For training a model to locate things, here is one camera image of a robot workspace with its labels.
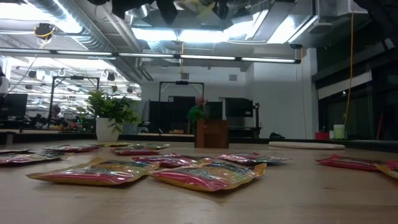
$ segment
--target white pot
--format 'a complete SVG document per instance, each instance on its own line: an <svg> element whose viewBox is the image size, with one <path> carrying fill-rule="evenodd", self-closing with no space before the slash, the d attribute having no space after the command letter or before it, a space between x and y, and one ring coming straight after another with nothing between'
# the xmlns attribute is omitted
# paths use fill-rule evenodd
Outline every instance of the white pot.
<svg viewBox="0 0 398 224"><path fill-rule="evenodd" d="M113 124L114 120L109 121L108 118L97 118L96 120L96 132L97 139L99 142L116 142L119 138L119 132L115 131L112 133L114 126L109 127Z"/></svg>

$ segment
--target green plant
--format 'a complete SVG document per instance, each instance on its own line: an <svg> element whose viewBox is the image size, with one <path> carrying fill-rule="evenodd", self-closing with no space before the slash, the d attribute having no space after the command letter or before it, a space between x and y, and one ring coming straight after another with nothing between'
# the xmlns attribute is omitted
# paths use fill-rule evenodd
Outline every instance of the green plant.
<svg viewBox="0 0 398 224"><path fill-rule="evenodd" d="M89 92L87 110L100 118L108 118L109 121L114 121L109 127L114 127L112 132L118 131L121 133L121 126L123 124L138 123L139 118L138 114L130 109L131 104L135 102L126 97L115 98L115 96L118 96L118 94L115 94L117 90L117 87L114 86L111 95L105 93L103 90ZM76 107L76 109L84 113L84 115L88 113L82 107Z"/></svg>

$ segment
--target wooden table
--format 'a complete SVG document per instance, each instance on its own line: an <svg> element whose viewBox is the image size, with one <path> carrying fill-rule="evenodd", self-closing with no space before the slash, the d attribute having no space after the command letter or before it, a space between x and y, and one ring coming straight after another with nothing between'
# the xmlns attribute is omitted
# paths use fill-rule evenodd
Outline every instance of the wooden table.
<svg viewBox="0 0 398 224"><path fill-rule="evenodd" d="M74 141L86 143L93 141ZM51 142L45 145L72 143ZM74 166L94 157L129 160L107 150L68 160L25 167L0 167L2 224L100 223L397 223L398 180L382 173L318 165L314 159L333 153L368 159L395 159L398 154L316 151L231 144L229 149L194 149L171 143L162 152L217 154L261 152L292 156L284 166L269 166L264 177L237 190L215 193L183 189L146 177L126 187L63 185L28 179L25 174ZM43 144L15 145L18 148Z"/></svg>

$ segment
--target table surface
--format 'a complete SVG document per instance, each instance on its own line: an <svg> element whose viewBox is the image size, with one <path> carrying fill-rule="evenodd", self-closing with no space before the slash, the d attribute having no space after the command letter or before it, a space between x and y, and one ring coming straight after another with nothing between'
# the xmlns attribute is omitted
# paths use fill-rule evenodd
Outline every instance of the table surface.
<svg viewBox="0 0 398 224"><path fill-rule="evenodd" d="M62 141L16 144L13 149ZM364 159L398 160L398 154L345 149L283 149L266 144L230 144L229 149L194 149L173 142L163 153L221 154L260 152L291 156L268 166L264 177L236 190L197 192L145 177L124 187L53 184L25 175L66 168L94 157L130 160L108 150L75 154L65 161L24 167L0 167L1 223L397 223L398 180L382 173L318 165L333 153Z"/></svg>

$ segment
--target potted plant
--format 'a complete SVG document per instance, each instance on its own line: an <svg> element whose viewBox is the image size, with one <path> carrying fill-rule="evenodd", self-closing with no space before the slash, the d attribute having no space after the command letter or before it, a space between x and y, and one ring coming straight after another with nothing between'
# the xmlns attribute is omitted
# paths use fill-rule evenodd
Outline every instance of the potted plant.
<svg viewBox="0 0 398 224"><path fill-rule="evenodd" d="M124 124L138 123L137 113L130 109L132 99L123 97L115 98L118 90L112 87L112 94L109 95L103 90L91 91L88 94L87 110L97 115L96 134L99 142L115 142L119 138L119 133L123 131ZM82 107L76 108L79 112L87 114Z"/></svg>

